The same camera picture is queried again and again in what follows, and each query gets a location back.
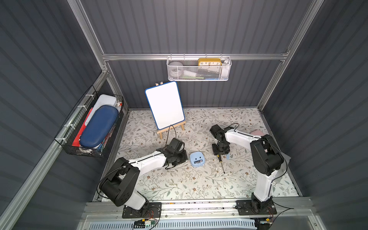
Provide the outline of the black yellow screwdriver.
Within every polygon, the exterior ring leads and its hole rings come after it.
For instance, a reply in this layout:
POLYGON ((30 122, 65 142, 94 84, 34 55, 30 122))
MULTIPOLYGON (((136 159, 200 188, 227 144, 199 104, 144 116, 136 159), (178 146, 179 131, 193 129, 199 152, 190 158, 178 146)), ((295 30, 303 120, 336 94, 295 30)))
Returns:
POLYGON ((219 162, 220 162, 221 169, 222 169, 223 173, 225 174, 225 170, 224 170, 224 167, 223 167, 223 163, 222 163, 222 157, 221 157, 221 155, 217 155, 217 158, 218 158, 218 160, 219 160, 219 162))

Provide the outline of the light blue alarm clock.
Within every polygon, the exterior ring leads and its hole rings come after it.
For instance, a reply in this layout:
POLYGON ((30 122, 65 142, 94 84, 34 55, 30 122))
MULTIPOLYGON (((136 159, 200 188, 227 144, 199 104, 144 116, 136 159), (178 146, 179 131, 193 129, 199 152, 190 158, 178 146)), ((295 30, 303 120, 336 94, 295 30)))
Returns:
POLYGON ((194 168, 202 167, 205 164, 205 157, 201 151, 191 153, 189 155, 189 160, 194 168))

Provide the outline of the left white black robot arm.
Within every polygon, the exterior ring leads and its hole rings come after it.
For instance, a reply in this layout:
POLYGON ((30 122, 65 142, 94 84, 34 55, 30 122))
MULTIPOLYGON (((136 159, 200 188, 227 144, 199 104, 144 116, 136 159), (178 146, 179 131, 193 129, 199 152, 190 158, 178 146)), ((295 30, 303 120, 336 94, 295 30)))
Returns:
POLYGON ((185 143, 173 138, 168 145, 147 156, 132 160, 123 157, 117 159, 99 182, 97 191, 102 192, 117 207, 125 205, 141 210, 148 204, 148 200, 135 190, 138 179, 153 170, 168 170, 186 161, 185 143))

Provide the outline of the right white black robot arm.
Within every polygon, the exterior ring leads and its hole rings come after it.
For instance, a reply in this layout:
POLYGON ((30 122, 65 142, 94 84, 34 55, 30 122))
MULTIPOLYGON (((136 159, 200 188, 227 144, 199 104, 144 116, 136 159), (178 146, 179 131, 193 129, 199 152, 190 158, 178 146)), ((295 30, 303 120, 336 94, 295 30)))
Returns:
POLYGON ((273 205, 272 184, 285 174, 285 172, 279 172, 282 166, 287 166, 272 136, 243 133, 232 126, 221 128, 219 125, 213 125, 209 131, 217 140, 217 143, 212 145, 212 150, 220 162, 221 156, 230 153, 231 143, 251 150, 253 165, 257 170, 257 182, 252 193, 251 207, 256 213, 271 207, 273 205))

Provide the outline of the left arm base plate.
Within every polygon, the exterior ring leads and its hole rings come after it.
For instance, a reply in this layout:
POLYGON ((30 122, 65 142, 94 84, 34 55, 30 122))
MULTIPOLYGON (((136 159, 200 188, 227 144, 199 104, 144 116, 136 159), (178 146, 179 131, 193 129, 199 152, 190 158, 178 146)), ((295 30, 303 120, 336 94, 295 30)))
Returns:
POLYGON ((124 206, 122 218, 123 219, 133 219, 133 218, 159 218, 162 212, 161 202, 148 202, 143 205, 139 210, 133 209, 131 207, 124 206))

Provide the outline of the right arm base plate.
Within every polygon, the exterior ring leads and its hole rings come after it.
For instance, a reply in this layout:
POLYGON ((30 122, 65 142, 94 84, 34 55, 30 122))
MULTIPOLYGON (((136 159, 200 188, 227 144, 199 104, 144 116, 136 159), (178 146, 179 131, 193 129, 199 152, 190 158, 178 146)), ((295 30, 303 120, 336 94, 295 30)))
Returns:
POLYGON ((269 215, 272 217, 277 214, 276 206, 272 199, 264 202, 257 199, 237 200, 235 209, 240 216, 269 215))

